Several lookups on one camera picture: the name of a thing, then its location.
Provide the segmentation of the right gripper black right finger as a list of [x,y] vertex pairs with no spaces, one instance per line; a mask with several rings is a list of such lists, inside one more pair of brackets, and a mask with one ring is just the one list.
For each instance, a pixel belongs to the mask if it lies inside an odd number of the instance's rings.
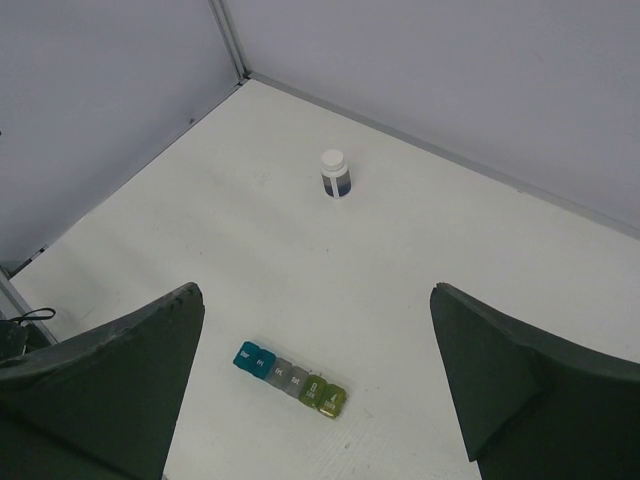
[[639,366],[446,283],[430,309],[464,446],[484,479],[636,479]]

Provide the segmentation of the weekly pill organizer strip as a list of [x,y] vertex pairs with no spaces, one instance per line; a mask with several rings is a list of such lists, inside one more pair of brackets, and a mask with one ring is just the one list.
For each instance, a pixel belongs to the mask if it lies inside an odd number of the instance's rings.
[[342,414],[348,400],[348,392],[341,385],[251,341],[240,346],[233,365],[330,419]]

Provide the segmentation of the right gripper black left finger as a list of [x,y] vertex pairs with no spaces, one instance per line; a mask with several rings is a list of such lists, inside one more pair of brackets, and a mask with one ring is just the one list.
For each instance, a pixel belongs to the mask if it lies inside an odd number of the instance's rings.
[[162,478],[204,316],[190,282],[2,361],[2,478]]

